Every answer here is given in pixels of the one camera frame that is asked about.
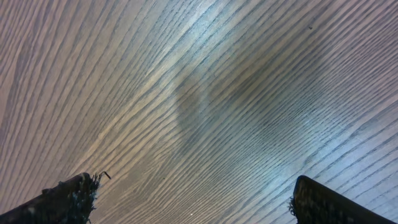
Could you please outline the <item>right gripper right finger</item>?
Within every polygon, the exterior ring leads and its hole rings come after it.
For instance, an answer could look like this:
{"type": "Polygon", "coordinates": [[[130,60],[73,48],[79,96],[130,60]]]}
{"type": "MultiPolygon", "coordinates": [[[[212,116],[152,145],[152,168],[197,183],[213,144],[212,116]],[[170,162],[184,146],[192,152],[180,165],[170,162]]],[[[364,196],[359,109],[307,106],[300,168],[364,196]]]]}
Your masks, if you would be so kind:
{"type": "Polygon", "coordinates": [[[296,180],[289,212],[298,224],[396,224],[305,175],[296,180]]]}

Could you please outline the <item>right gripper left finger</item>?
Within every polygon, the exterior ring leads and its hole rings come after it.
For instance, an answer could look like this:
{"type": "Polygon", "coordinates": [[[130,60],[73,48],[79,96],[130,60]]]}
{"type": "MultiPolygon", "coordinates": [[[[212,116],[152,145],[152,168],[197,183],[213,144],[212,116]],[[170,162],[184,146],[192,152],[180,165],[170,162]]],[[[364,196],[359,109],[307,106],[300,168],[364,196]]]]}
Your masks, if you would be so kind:
{"type": "Polygon", "coordinates": [[[78,174],[26,203],[1,215],[1,224],[87,224],[95,209],[103,171],[94,176],[78,174]]]}

